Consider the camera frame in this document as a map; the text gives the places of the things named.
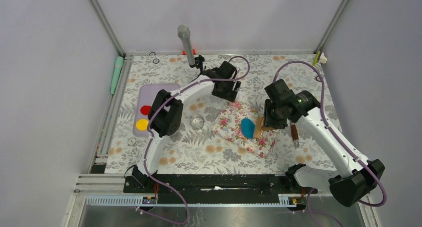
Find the wooden rolling pin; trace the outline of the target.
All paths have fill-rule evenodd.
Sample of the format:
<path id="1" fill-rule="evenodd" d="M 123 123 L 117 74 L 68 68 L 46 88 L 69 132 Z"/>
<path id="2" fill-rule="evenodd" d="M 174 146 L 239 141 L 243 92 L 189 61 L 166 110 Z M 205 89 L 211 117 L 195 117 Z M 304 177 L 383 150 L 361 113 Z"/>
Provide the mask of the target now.
<path id="1" fill-rule="evenodd" d="M 271 131 L 274 128 L 267 127 L 264 125 L 264 117 L 260 116 L 257 118 L 255 123 L 255 129 L 253 133 L 253 138 L 255 139 L 261 139 L 264 132 Z"/>

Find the blue dough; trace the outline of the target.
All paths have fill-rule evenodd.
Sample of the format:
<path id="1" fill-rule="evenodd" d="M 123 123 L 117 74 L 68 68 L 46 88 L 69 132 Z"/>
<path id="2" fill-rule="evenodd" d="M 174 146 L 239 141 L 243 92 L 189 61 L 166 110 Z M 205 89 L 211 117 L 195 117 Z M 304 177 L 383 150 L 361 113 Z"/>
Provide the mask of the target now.
<path id="1" fill-rule="evenodd" d="M 244 137 L 247 139 L 253 138 L 253 133 L 255 129 L 255 124 L 252 120 L 248 118 L 243 118 L 240 123 L 240 130 Z"/>

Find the floral cutting board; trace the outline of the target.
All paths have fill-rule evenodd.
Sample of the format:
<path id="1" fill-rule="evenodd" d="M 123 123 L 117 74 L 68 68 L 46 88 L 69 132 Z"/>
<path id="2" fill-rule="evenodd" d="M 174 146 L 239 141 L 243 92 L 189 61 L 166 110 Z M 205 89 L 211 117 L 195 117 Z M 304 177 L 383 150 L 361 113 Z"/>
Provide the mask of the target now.
<path id="1" fill-rule="evenodd" d="M 234 101 L 220 112 L 211 130 L 242 150 L 264 158 L 275 146 L 280 131 L 259 129 L 258 122 L 262 118 L 260 111 Z"/>

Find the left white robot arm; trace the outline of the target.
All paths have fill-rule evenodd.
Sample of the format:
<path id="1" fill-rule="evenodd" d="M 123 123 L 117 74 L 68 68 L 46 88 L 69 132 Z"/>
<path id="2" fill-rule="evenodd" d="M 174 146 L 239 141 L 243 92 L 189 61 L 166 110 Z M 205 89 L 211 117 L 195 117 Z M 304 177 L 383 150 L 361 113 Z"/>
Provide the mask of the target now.
<path id="1" fill-rule="evenodd" d="M 148 115 L 147 131 L 150 139 L 145 153 L 136 167 L 141 173 L 135 186 L 144 193 L 154 188 L 151 177 L 158 170 L 158 159 L 169 137 L 180 127 L 184 107 L 203 96 L 213 95 L 219 99 L 233 102 L 241 85 L 238 70 L 229 61 L 219 67 L 207 69 L 203 66 L 204 58 L 195 58 L 192 67 L 200 70 L 200 74 L 187 85 L 174 90 L 160 90 L 152 104 Z"/>

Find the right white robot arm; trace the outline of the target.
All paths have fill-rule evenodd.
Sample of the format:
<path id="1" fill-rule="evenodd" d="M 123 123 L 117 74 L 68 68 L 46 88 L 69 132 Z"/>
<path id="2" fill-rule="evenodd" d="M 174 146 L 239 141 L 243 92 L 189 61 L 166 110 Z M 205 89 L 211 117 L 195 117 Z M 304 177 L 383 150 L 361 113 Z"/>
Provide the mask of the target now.
<path id="1" fill-rule="evenodd" d="M 286 171 L 288 191 L 298 193 L 304 187 L 329 192 L 343 206 L 351 207 L 378 186 L 385 165 L 370 160 L 357 150 L 325 117 L 319 101 L 308 91 L 295 94 L 280 79 L 265 87 L 264 127 L 283 129 L 287 122 L 303 128 L 334 164 L 328 171 L 295 164 Z"/>

